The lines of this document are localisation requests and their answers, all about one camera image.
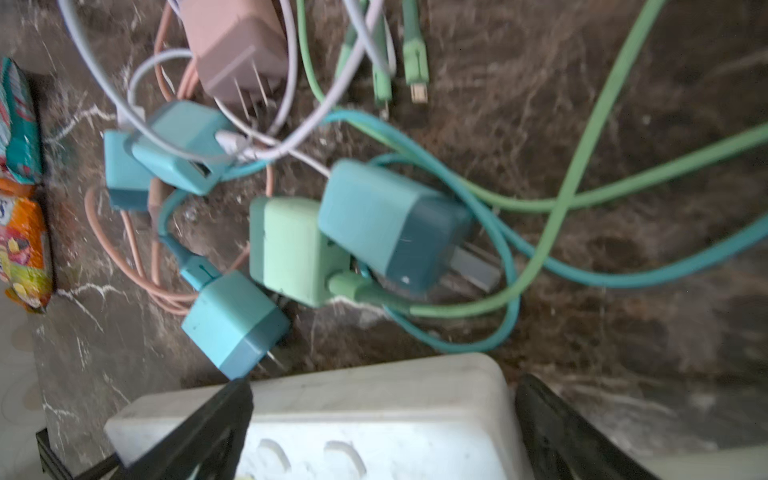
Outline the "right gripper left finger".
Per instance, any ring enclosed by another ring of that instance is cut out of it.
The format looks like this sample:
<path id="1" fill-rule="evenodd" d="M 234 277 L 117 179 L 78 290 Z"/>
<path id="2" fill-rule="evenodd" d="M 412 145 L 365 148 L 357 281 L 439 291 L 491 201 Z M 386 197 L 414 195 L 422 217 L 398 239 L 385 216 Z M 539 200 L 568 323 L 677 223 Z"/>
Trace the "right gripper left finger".
<path id="1" fill-rule="evenodd" d="M 233 479 L 253 413 L 245 379 L 232 381 L 114 479 Z"/>

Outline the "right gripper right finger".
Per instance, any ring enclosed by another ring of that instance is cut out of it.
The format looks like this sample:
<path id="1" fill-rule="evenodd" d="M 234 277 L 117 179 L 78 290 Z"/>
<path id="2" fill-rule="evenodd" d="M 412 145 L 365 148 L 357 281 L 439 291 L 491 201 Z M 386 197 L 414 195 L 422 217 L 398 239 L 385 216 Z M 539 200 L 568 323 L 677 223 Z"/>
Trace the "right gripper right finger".
<path id="1" fill-rule="evenodd" d="M 515 413 L 536 479 L 654 479 L 543 381 L 523 375 Z"/>

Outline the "white multicolour power strip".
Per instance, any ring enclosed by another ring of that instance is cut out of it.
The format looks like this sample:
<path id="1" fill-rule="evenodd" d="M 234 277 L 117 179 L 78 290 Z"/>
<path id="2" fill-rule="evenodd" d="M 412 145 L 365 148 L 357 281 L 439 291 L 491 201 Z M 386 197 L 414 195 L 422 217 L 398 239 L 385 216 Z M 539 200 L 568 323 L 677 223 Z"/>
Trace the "white multicolour power strip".
<path id="1" fill-rule="evenodd" d="M 529 479 L 497 363 L 436 356 L 254 382 L 240 479 Z"/>

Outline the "light green charger plug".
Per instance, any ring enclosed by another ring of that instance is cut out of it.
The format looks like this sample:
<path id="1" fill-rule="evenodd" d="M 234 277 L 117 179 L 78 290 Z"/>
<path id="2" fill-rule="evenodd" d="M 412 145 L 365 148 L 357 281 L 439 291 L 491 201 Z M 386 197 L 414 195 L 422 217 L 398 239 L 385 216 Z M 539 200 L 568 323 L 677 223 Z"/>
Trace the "light green charger plug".
<path id="1" fill-rule="evenodd" d="M 257 197 L 249 207 L 250 276 L 309 307 L 328 303 L 328 279 L 351 267 L 351 255 L 319 229 L 319 210 L 301 197 Z"/>

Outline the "teal charger with teal cable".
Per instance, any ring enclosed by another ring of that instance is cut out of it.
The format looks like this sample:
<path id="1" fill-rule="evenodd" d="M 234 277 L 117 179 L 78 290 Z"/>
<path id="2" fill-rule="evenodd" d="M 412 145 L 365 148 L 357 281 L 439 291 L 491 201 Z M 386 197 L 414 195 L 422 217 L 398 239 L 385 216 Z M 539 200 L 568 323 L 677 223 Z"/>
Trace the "teal charger with teal cable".
<path id="1" fill-rule="evenodd" d="M 330 171 L 318 214 L 320 231 L 398 287 L 425 294 L 449 270 L 485 292 L 499 268 L 462 248 L 469 209 L 383 167 L 340 160 Z"/>

